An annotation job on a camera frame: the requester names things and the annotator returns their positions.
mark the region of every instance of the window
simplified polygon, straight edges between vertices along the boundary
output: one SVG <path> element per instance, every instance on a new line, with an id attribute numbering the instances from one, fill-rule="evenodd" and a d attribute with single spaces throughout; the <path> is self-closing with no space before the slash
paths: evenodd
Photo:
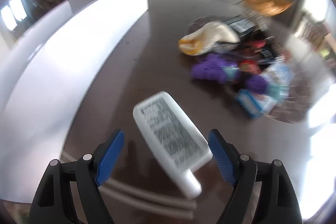
<path id="1" fill-rule="evenodd" d="M 12 9 L 12 12 L 15 16 L 15 18 L 18 21 L 21 21 L 27 17 L 27 14 L 23 8 L 22 1 L 21 0 L 11 0 L 9 2 L 9 6 Z"/>
<path id="2" fill-rule="evenodd" d="M 6 5 L 1 10 L 1 16 L 6 24 L 6 27 L 12 31 L 17 26 L 16 21 L 22 21 L 27 17 L 21 0 L 10 0 L 9 6 Z"/>
<path id="3" fill-rule="evenodd" d="M 17 23 L 16 23 L 15 18 L 13 16 L 12 10 L 8 6 L 5 6 L 1 10 L 1 16 L 2 16 L 3 21 L 6 24 L 7 28 L 11 31 L 14 30 L 14 28 L 17 26 Z"/>

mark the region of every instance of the white plastic bottle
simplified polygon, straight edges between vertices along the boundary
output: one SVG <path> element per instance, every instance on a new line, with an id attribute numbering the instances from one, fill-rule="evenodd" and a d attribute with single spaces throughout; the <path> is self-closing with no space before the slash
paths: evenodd
<path id="1" fill-rule="evenodd" d="M 201 132 L 163 91 L 137 104 L 133 117 L 167 175 L 188 199 L 197 197 L 202 188 L 193 172 L 212 158 Z"/>

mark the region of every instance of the metal screw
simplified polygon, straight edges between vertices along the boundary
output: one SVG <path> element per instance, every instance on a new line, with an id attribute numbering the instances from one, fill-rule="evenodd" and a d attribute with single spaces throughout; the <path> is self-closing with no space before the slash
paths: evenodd
<path id="1" fill-rule="evenodd" d="M 51 166 L 55 166 L 55 165 L 57 165 L 58 164 L 58 160 L 52 160 L 51 162 L 50 162 L 50 165 Z"/>
<path id="2" fill-rule="evenodd" d="M 92 155 L 91 154 L 85 154 L 83 156 L 83 160 L 90 160 L 90 159 L 92 159 Z"/>
<path id="3" fill-rule="evenodd" d="M 275 161 L 274 161 L 274 164 L 275 164 L 276 166 L 281 166 L 281 165 L 282 165 L 282 162 L 279 161 L 279 160 L 275 160 Z"/>
<path id="4" fill-rule="evenodd" d="M 240 159 L 243 160 L 243 161 L 248 161 L 250 159 L 250 157 L 246 154 L 241 154 Z"/>

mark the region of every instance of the pile of items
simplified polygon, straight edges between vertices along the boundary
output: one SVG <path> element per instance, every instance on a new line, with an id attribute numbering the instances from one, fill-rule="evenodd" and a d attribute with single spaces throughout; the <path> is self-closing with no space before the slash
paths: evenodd
<path id="1" fill-rule="evenodd" d="M 253 20 L 211 21 L 178 44 L 184 54 L 207 54 L 192 67 L 192 78 L 229 84 L 251 117 L 268 114 L 288 96 L 293 72 L 274 49 L 274 37 Z"/>

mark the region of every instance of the blue gripper pad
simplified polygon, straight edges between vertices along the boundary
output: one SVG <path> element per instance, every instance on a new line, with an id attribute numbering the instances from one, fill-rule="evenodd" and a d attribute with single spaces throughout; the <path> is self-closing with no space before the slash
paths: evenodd
<path id="1" fill-rule="evenodd" d="M 103 182 L 109 179 L 113 167 L 119 157 L 120 151 L 124 146 L 124 139 L 124 132 L 119 130 L 101 158 L 101 161 L 98 164 L 97 176 L 95 179 L 98 186 L 102 185 Z"/>
<path id="2" fill-rule="evenodd" d="M 236 178 L 234 176 L 233 164 L 212 131 L 210 131 L 208 136 L 208 144 L 223 179 L 234 187 L 236 185 Z"/>

